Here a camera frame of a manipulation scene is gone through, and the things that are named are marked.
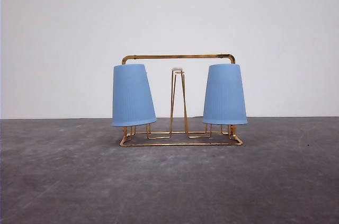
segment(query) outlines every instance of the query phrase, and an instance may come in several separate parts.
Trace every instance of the white backdrop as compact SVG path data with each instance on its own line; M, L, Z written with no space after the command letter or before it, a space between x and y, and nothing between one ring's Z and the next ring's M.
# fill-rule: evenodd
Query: white backdrop
M113 66L161 53L233 54L248 116L339 115L339 0L1 2L2 118L108 118ZM170 113L171 68L184 68L192 117L208 65L228 61L141 62L158 117Z

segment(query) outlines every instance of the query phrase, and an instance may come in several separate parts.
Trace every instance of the floor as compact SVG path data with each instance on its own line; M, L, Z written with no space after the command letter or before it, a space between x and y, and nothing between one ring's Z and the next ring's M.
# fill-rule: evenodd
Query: floor
M231 147L119 147L110 122L1 121L1 223L339 223L339 118L249 118Z

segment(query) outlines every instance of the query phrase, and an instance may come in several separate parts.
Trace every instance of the gray concrete floor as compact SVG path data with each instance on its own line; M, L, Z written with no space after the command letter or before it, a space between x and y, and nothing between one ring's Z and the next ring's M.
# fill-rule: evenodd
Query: gray concrete floor
M1 121L2 223L339 223L339 118L249 118L232 147L123 148L110 122Z

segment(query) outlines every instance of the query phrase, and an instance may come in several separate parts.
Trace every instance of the brass frame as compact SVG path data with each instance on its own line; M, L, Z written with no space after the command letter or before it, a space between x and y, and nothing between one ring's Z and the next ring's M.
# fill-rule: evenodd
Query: brass frame
M230 54L215 54L215 55L133 55L125 56L122 59L122 64L126 64L127 60L130 59L175 59L175 58L228 58L232 64L235 64L235 58ZM175 96L175 86L176 86L176 77L180 75L183 91L183 101L184 101L184 131L173 131L173 111L174 111L174 96ZM243 141L236 134L236 126L230 124L227 126L227 131L223 131L222 125L220 125L220 131L213 131L212 124L209 126L205 124L205 131L189 131L189 124L186 111L186 96L185 96L185 73L182 68L173 68L172 69L172 82L171 82L171 117L169 124L169 131L151 131L150 124L146 124L146 131L137 132L136 126L130 127L130 132L128 132L127 127L123 127L123 138L120 141L120 146L231 146L231 145L242 145ZM149 143L149 144L126 144L127 141L131 141L133 136L138 134L146 134L147 139L166 139L171 138L173 133L187 134L188 138L211 138L213 133L219 133L221 135L228 135L228 138L235 140L237 142L184 142L184 143ZM167 135L161 137L152 137L152 134L158 135Z

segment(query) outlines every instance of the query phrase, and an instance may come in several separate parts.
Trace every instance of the metal rod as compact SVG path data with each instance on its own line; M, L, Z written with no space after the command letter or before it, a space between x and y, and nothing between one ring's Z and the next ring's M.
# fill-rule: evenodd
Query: metal rod
M235 64L235 58L230 54L210 54L210 55L132 55L125 56L122 59L121 64L126 64L127 60L132 59L177 59L177 58L228 58L231 60L231 64Z

